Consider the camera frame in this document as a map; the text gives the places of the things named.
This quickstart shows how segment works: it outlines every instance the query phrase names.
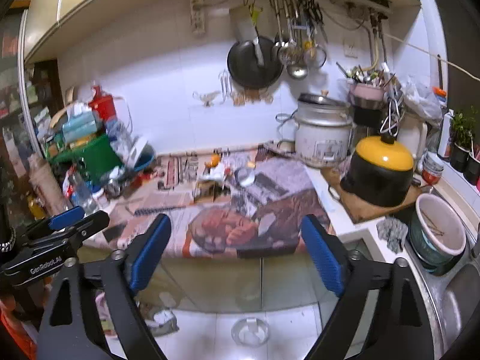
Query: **potted plant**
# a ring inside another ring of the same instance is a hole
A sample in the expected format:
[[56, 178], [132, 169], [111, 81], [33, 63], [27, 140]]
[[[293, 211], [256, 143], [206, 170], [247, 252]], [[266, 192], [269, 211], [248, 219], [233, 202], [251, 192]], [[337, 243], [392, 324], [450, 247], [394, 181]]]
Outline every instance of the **potted plant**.
[[475, 115], [473, 107], [469, 112], [455, 112], [452, 118], [452, 132], [454, 146], [450, 156], [450, 164], [456, 171], [463, 172], [467, 166], [470, 147], [475, 135]]

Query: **electrical outlet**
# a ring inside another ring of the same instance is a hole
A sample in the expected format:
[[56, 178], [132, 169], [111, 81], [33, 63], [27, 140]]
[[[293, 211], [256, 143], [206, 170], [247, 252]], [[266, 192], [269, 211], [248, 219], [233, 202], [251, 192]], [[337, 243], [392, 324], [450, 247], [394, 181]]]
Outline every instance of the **electrical outlet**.
[[205, 34], [205, 8], [203, 0], [190, 0], [190, 25], [194, 35]]
[[343, 52], [348, 58], [358, 58], [357, 47], [354, 39], [343, 40]]

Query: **newspaper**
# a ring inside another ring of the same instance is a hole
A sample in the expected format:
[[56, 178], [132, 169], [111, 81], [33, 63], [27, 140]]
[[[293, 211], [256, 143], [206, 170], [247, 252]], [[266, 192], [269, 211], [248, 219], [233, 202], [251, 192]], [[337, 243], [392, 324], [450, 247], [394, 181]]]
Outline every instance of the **newspaper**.
[[162, 157], [152, 190], [132, 204], [117, 206], [104, 230], [107, 246], [125, 249], [145, 232], [159, 213], [171, 221], [172, 233], [164, 255], [170, 257], [249, 258], [304, 252], [300, 223], [315, 215], [334, 234], [304, 164], [274, 157], [257, 149], [222, 155], [231, 169], [254, 162], [255, 180], [241, 187], [232, 172], [225, 181], [228, 199], [195, 204], [196, 181], [210, 156]]

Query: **power strip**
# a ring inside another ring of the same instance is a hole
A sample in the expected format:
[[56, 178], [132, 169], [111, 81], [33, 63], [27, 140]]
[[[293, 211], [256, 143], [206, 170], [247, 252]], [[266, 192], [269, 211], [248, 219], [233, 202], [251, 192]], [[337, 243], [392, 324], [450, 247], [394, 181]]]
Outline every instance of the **power strip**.
[[190, 0], [190, 25], [194, 35], [205, 34], [205, 9], [203, 0]]

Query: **white bottle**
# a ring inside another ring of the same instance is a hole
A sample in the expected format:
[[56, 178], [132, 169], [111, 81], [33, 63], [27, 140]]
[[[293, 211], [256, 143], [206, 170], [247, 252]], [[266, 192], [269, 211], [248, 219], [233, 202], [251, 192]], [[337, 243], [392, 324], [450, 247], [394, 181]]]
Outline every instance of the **white bottle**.
[[438, 146], [438, 155], [443, 159], [450, 157], [450, 126], [452, 124], [453, 109], [449, 109], [443, 117], [442, 135], [440, 137], [440, 144]]

